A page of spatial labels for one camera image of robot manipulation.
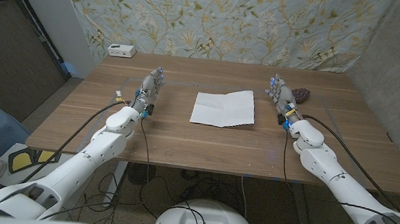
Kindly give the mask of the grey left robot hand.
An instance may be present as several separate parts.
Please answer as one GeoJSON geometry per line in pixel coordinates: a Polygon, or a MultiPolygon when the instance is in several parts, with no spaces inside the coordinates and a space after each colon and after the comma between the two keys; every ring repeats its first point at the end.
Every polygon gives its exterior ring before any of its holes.
{"type": "Polygon", "coordinates": [[[148,111],[147,108],[150,105],[154,105],[158,98],[159,92],[165,83],[163,76],[162,67],[151,71],[141,82],[141,86],[136,91],[136,97],[130,107],[134,108],[141,115],[144,115],[146,112],[151,115],[152,112],[148,111]]]}

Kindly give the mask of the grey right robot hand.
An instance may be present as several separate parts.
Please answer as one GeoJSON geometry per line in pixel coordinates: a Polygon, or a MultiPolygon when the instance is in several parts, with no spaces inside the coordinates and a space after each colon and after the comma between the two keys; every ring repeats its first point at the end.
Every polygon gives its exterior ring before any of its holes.
{"type": "Polygon", "coordinates": [[[266,94],[272,99],[278,111],[278,123],[285,130],[288,130],[295,122],[303,119],[297,110],[297,103],[292,90],[279,74],[271,77],[270,88],[266,90],[266,94]]]}

